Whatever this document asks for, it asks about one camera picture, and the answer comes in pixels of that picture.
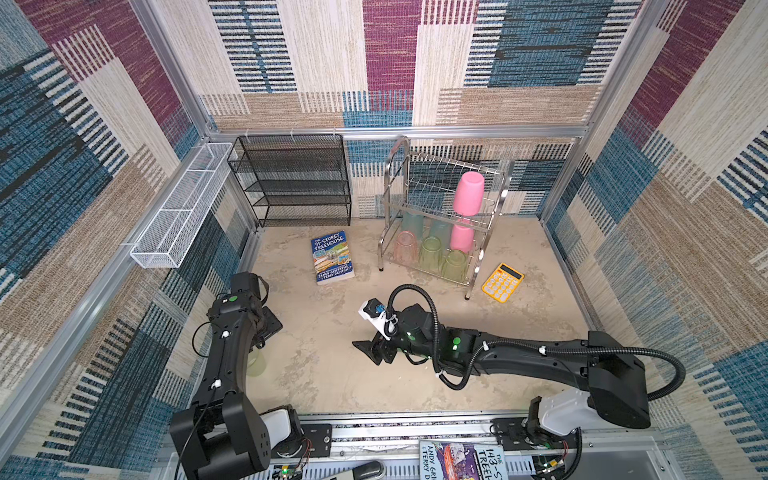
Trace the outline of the teal cup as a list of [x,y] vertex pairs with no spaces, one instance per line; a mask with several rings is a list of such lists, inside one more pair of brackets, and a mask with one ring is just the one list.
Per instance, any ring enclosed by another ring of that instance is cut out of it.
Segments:
[[451,233],[451,223],[436,219],[431,220],[429,235],[439,239],[443,248],[448,248],[450,246]]
[[424,233],[424,217],[421,214],[403,211],[401,230],[412,233],[420,241]]

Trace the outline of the pink cup front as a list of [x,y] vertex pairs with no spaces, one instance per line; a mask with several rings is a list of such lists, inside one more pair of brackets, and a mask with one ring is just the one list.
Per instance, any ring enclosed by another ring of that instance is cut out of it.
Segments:
[[477,215],[482,207],[485,190],[485,178],[477,171],[464,173],[457,185],[453,210],[461,216]]

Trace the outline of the frosted green cup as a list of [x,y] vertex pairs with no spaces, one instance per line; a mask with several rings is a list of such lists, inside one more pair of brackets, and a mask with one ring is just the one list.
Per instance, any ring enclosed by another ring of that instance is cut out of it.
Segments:
[[265,372],[266,367],[266,358],[260,349],[254,349],[249,353],[246,368],[248,377],[259,377]]

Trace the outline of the clear pink cup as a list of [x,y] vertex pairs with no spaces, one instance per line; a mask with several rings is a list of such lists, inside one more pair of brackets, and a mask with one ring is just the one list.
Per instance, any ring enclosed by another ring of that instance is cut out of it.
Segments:
[[412,266],[418,262],[419,246],[416,236],[407,230],[400,231],[395,238],[393,259],[396,263]]

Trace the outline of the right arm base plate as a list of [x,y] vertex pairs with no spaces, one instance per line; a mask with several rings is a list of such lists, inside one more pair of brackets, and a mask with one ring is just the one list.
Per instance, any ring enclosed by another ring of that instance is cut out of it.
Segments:
[[540,427],[528,427],[525,417],[501,417],[491,421],[490,434],[505,451],[567,450],[579,446],[575,431],[561,437]]

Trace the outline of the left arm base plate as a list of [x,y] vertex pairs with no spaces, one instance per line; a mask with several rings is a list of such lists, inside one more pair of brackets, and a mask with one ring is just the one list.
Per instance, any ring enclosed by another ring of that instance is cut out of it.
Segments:
[[300,450],[295,458],[329,458],[331,455],[333,427],[330,423],[303,424]]

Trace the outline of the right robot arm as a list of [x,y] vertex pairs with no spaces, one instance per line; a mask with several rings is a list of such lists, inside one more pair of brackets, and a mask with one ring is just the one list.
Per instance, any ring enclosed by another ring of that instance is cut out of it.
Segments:
[[623,346],[601,331],[590,331],[585,339],[534,341],[446,326],[431,296],[415,284],[396,287],[386,302],[363,302],[358,313],[376,334],[353,345],[376,365],[403,354],[413,365],[430,364],[453,391],[483,375],[566,385],[559,394],[531,400],[525,429],[532,442],[590,429],[647,429],[650,403],[675,392],[686,376],[675,356]]

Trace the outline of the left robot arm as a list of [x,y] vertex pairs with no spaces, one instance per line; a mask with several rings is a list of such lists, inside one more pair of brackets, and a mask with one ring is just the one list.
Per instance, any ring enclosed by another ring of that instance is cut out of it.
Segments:
[[259,414],[246,394],[249,354],[282,329],[266,306],[268,294],[263,278],[237,273],[207,312],[211,344],[203,378],[169,428],[177,471],[188,479],[241,479],[266,470],[275,455],[292,458],[307,447],[292,406]]

